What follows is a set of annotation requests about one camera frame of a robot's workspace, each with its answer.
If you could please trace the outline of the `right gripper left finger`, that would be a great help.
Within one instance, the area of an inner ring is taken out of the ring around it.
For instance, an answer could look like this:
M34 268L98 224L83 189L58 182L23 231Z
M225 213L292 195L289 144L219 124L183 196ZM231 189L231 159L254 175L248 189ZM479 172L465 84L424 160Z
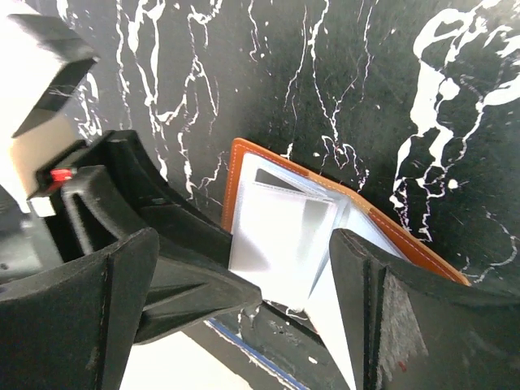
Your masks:
M145 228L1 287L3 389L118 389L158 260Z

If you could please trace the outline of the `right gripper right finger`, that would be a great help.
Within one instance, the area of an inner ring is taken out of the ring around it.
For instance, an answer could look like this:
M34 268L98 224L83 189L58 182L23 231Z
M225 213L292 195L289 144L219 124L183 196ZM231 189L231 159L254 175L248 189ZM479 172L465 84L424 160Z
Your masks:
M329 254L357 388L518 388L518 297L455 283L347 229Z

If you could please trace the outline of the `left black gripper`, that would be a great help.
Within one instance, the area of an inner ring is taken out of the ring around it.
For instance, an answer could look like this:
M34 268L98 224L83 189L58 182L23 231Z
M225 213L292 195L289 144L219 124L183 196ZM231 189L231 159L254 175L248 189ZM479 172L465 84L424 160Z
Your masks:
M80 188L82 237L61 187L80 167L49 163L22 212L1 190L1 283L82 257L143 228L158 233L159 251L135 342L146 344L214 316L260 305L259 287L229 271L232 236L169 186L136 132L109 131L86 149Z

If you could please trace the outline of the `brown leather card holder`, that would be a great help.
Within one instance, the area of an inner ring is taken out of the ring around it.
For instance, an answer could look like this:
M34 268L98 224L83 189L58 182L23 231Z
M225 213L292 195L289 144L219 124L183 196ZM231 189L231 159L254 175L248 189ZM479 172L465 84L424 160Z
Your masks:
M251 141L232 142L223 208L230 270L262 296L304 311L349 386L354 375L328 246L346 228L447 280L467 278L352 189Z

